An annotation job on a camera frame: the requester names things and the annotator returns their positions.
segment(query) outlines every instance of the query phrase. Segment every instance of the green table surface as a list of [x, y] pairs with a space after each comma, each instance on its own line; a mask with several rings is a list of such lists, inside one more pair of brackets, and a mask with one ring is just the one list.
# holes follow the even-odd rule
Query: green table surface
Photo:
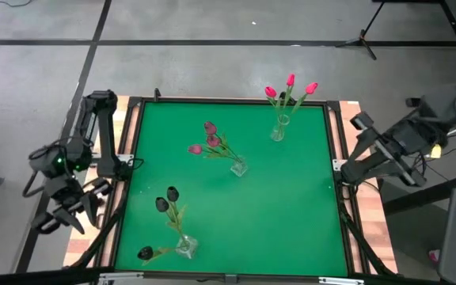
[[[187, 152], [205, 143], [208, 120], [245, 157], [243, 177], [229, 159]], [[116, 269], [346, 276], [323, 109], [301, 108], [281, 142], [270, 139], [275, 122], [267, 105], [146, 103], [136, 154], [145, 164], [131, 179]], [[171, 185], [199, 248], [192, 260], [168, 253], [143, 265], [143, 246], [179, 240], [154, 206]]]

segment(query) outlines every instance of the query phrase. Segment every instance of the glass vase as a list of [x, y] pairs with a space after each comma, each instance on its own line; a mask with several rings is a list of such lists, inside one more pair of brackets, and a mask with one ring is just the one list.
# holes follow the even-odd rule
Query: glass vase
[[183, 234], [182, 237], [179, 238], [175, 252], [181, 257], [193, 259], [197, 247], [198, 241], [195, 238]]
[[290, 117], [288, 115], [279, 115], [277, 116], [277, 123], [272, 129], [270, 138], [276, 142], [280, 142], [284, 139], [284, 130], [286, 126], [290, 123]]
[[245, 159], [242, 156], [238, 156], [237, 159], [234, 159], [234, 164], [230, 168], [230, 170], [238, 177], [242, 177], [247, 169], [248, 167], [245, 164]]

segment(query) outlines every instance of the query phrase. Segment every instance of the pink tulip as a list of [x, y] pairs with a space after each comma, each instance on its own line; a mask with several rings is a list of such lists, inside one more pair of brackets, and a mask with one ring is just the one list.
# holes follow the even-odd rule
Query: pink tulip
[[267, 86], [265, 87], [265, 94], [267, 94], [267, 96], [273, 98], [277, 95], [277, 92], [270, 86]]
[[207, 144], [210, 147], [217, 147], [221, 143], [221, 139], [214, 137], [213, 135], [207, 136]]
[[202, 146], [201, 145], [192, 145], [188, 148], [188, 151], [192, 154], [201, 154]]
[[207, 121], [203, 124], [203, 127], [205, 127], [205, 132], [207, 135], [213, 135], [216, 132], [218, 132], [218, 128], [211, 122]]
[[295, 83], [295, 75], [290, 74], [288, 75], [288, 82], [286, 83], [288, 86], [293, 86]]
[[317, 88], [317, 83], [314, 82], [314, 83], [311, 83], [309, 84], [307, 87], [306, 87], [306, 93], [307, 94], [312, 94], [314, 93], [314, 91], [316, 90]]

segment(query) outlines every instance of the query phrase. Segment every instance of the concrete floor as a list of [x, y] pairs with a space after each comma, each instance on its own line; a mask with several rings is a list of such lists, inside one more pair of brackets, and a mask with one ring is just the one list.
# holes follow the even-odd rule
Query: concrete floor
[[[14, 9], [0, 4], [0, 39], [90, 40], [103, 4], [35, 0]], [[369, 0], [118, 0], [101, 39], [347, 40], [367, 25], [377, 7]], [[456, 1], [450, 7], [456, 16]], [[423, 4], [386, 4], [367, 38], [455, 40], [440, 7]], [[88, 48], [0, 46], [0, 175], [6, 178], [0, 187], [0, 273], [13, 270], [35, 207], [35, 200], [21, 198], [31, 173], [27, 154], [58, 137]], [[83, 93], [110, 88], [123, 95], [151, 95], [159, 87], [164, 96], [260, 97], [266, 85], [284, 83], [295, 72], [297, 85], [320, 82], [318, 99], [360, 101], [384, 131], [409, 111], [406, 97], [456, 83], [456, 48], [379, 47], [374, 52], [377, 61], [358, 47], [104, 46], [97, 49]], [[431, 166], [456, 177], [456, 153]], [[442, 182], [433, 172], [427, 178], [427, 186]], [[383, 199], [414, 191], [389, 180]], [[400, 273], [437, 279], [422, 254], [440, 244], [441, 230], [411, 239], [402, 221], [419, 215], [419, 229], [419, 222], [440, 215], [436, 210], [445, 213], [445, 204], [438, 206], [389, 218]], [[68, 236], [69, 229], [63, 229], [40, 237], [30, 270], [59, 268]]]

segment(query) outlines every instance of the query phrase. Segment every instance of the black tulip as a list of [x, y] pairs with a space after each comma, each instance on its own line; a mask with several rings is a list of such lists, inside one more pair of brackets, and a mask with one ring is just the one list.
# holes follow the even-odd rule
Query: black tulip
[[177, 191], [177, 188], [173, 186], [168, 187], [168, 190], [166, 191], [166, 197], [170, 202], [177, 201], [179, 199], [179, 192]]
[[152, 248], [150, 246], [146, 246], [146, 247], [140, 249], [137, 257], [141, 260], [149, 260], [152, 258], [153, 255], [154, 255], [154, 253], [152, 251]]
[[166, 202], [165, 198], [163, 197], [158, 197], [156, 198], [156, 208], [160, 212], [166, 212], [168, 210], [170, 205], [168, 205], [168, 202]]

